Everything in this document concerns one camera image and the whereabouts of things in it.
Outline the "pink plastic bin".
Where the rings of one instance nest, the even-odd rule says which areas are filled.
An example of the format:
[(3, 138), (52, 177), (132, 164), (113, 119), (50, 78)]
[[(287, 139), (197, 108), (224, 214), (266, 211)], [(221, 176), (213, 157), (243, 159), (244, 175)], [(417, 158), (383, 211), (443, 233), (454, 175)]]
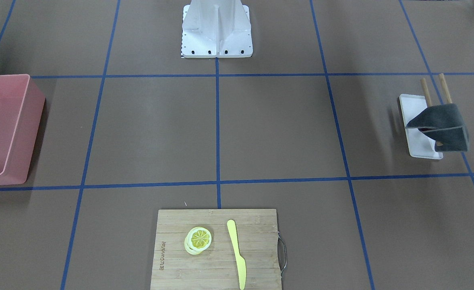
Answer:
[(26, 182), (45, 100), (29, 74), (0, 75), (0, 186)]

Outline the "wooden rack bar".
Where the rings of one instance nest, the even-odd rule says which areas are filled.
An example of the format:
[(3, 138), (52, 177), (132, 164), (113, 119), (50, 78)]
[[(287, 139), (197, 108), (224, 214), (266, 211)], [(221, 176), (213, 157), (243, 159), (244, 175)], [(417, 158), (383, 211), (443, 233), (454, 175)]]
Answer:
[(438, 75), (439, 77), (439, 80), (440, 80), (440, 83), (441, 83), (441, 87), (442, 87), (442, 90), (443, 90), (443, 94), (445, 96), (445, 99), (447, 101), (448, 104), (452, 104), (453, 101), (451, 99), (451, 94), (450, 94), (450, 90), (448, 88), (448, 83), (445, 79), (445, 74), (444, 73), (440, 73)]
[(421, 86), (422, 86), (425, 103), (426, 103), (427, 107), (431, 107), (433, 105), (433, 103), (432, 103), (431, 95), (430, 95), (430, 92), (429, 92), (428, 83), (426, 82), (425, 78), (422, 78), (420, 80), (420, 83), (421, 83)]

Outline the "bamboo cutting board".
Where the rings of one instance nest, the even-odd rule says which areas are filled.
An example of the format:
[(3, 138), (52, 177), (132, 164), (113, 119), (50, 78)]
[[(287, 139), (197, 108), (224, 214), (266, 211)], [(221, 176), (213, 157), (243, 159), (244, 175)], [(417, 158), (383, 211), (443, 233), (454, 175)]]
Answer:
[[(238, 271), (226, 222), (237, 226), (246, 261), (246, 290), (281, 290), (279, 230), (275, 209), (161, 209), (158, 211), (152, 290), (238, 290)], [(201, 226), (212, 234), (209, 248), (190, 255), (189, 231)]]

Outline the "yellow plastic knife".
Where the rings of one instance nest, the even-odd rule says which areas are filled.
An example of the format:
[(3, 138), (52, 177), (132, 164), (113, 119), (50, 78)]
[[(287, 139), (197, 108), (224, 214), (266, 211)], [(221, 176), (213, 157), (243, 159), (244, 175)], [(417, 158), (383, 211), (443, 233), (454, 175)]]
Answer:
[(246, 287), (246, 280), (247, 280), (247, 267), (246, 261), (242, 257), (239, 249), (239, 241), (238, 241), (238, 232), (237, 226), (233, 219), (229, 219), (226, 222), (226, 227), (229, 232), (230, 240), (232, 243), (232, 248), (235, 256), (237, 271), (238, 271), (238, 282), (239, 282), (239, 289), (244, 290)]

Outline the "grey and pink cloth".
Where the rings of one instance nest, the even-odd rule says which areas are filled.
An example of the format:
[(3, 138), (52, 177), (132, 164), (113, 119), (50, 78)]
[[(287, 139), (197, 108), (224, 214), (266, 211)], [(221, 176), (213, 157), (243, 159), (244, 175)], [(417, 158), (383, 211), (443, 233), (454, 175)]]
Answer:
[(417, 129), (426, 137), (442, 145), (434, 145), (437, 152), (467, 152), (470, 137), (458, 105), (443, 104), (425, 108), (408, 121), (406, 128)]

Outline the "outer wooden rack bar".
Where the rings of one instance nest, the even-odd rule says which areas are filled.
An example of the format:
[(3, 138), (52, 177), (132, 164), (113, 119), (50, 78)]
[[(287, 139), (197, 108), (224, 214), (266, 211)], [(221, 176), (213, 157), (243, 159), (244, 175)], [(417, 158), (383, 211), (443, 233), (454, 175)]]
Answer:
[(451, 99), (451, 94), (450, 94), (450, 90), (448, 88), (448, 83), (445, 79), (445, 74), (444, 73), (440, 73), (438, 75), (439, 77), (439, 80), (440, 80), (440, 83), (441, 83), (441, 87), (442, 87), (442, 90), (443, 90), (443, 94), (445, 96), (445, 99), (447, 101), (448, 104), (452, 104), (453, 101)]

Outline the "yellow lemon slice toy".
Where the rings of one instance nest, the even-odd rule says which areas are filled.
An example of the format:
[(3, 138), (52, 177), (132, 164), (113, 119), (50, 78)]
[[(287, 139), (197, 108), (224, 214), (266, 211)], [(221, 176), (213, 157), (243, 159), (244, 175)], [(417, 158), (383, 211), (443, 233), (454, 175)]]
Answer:
[(184, 239), (184, 248), (190, 255), (199, 255), (205, 251), (212, 242), (211, 232), (201, 226), (192, 228)]

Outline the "inner wooden rack bar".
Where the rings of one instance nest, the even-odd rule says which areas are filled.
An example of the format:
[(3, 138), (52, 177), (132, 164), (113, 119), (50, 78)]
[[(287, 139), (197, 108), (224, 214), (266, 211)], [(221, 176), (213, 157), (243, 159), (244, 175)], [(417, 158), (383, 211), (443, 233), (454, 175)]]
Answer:
[(426, 82), (425, 78), (422, 78), (420, 80), (420, 83), (421, 83), (421, 86), (422, 86), (425, 103), (426, 103), (427, 107), (431, 107), (433, 105), (433, 103), (432, 103), (431, 95), (430, 95), (430, 92), (429, 92), (428, 83)]

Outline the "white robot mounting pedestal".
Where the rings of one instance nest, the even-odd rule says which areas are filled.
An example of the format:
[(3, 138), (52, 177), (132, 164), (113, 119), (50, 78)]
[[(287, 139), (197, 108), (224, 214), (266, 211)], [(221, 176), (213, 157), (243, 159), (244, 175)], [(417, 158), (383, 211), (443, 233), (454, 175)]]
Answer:
[(182, 16), (181, 57), (252, 57), (250, 9), (240, 0), (192, 0)]

